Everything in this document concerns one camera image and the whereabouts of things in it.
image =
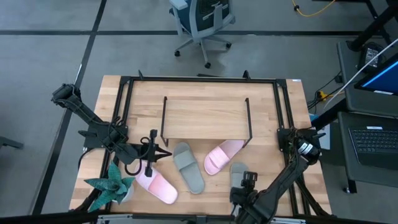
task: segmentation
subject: white plant pot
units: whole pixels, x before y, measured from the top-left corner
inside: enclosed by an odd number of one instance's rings
[[[131,185],[129,190],[127,190],[127,194],[126,194],[126,196],[124,196],[124,198],[123,198],[121,203],[129,201],[131,199],[133,193],[134,193],[134,186]]]

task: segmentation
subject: pink slide sandal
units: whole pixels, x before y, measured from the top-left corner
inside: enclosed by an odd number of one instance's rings
[[[207,154],[205,170],[210,175],[218,173],[243,147],[244,140],[226,140]]]
[[[136,175],[137,183],[164,203],[173,204],[178,197],[177,190],[154,168],[152,168],[152,177],[145,176],[144,172],[146,166],[147,163],[143,161],[142,169],[140,173]],[[138,169],[139,164],[137,164],[135,172],[137,172]]]

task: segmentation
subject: green leaf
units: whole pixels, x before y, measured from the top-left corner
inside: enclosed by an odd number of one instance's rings
[[[120,170],[113,161],[112,161],[111,165],[109,165],[108,178],[113,179],[113,180],[121,180],[122,179]]]
[[[122,200],[124,199],[124,197],[127,195],[127,192],[126,193],[123,193],[123,194],[121,194],[121,195],[118,195],[117,197],[116,197],[116,201],[118,201],[118,204],[120,205],[120,203],[122,203]]]
[[[119,189],[118,189],[118,191],[116,191],[116,194],[120,195],[125,192],[127,192],[127,187],[124,184],[122,184],[122,182],[120,181]]]
[[[94,203],[91,205],[90,209],[88,212],[95,211],[101,206],[105,205],[106,203],[112,201],[113,199],[116,198],[116,193],[114,193],[111,190],[105,190],[102,192],[102,194],[94,201]]]
[[[122,183],[127,187],[127,189],[129,189],[134,179],[135,179],[134,177],[126,177],[122,179]]]
[[[119,184],[115,180],[109,180],[104,178],[93,178],[85,180],[87,184],[90,184],[94,188],[104,191],[104,190],[117,190],[119,188]]]

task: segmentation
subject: computer monitor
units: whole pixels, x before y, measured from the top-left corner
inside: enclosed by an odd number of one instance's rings
[[[355,87],[375,93],[398,95],[398,54],[382,64],[376,72],[359,81]]]

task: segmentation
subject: monitor screen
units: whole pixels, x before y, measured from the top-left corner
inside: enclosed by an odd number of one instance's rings
[[[384,94],[398,94],[398,60],[378,71],[369,80],[362,82],[361,87]]]

